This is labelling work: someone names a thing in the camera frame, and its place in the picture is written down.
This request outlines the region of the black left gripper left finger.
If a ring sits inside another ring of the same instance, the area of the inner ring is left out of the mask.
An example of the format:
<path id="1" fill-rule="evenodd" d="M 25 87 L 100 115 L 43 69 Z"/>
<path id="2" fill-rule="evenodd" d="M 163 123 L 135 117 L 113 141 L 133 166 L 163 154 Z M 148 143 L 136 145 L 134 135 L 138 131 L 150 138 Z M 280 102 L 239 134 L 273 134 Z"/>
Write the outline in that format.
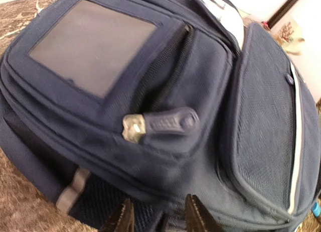
<path id="1" fill-rule="evenodd" d="M 134 232 L 134 206 L 129 198 L 116 207 L 99 232 Z"/>

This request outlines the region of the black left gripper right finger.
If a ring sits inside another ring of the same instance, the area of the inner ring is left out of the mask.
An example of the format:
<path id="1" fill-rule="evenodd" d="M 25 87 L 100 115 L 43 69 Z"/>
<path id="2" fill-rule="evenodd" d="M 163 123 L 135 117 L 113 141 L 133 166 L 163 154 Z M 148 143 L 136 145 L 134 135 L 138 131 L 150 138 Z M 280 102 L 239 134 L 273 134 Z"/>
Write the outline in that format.
<path id="1" fill-rule="evenodd" d="M 221 226 L 196 195 L 188 194 L 185 200 L 187 232 L 219 232 Z"/>

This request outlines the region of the navy blue student backpack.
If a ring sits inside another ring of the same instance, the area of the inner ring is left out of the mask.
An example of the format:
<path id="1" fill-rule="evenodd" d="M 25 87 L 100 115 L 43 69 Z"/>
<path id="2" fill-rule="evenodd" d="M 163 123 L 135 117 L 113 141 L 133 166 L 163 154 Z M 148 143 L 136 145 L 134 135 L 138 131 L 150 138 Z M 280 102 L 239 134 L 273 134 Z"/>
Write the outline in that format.
<path id="1" fill-rule="evenodd" d="M 295 231 L 320 195 L 320 124 L 291 58 L 229 0 L 57 0 L 1 57 L 1 148 L 101 228 Z"/>

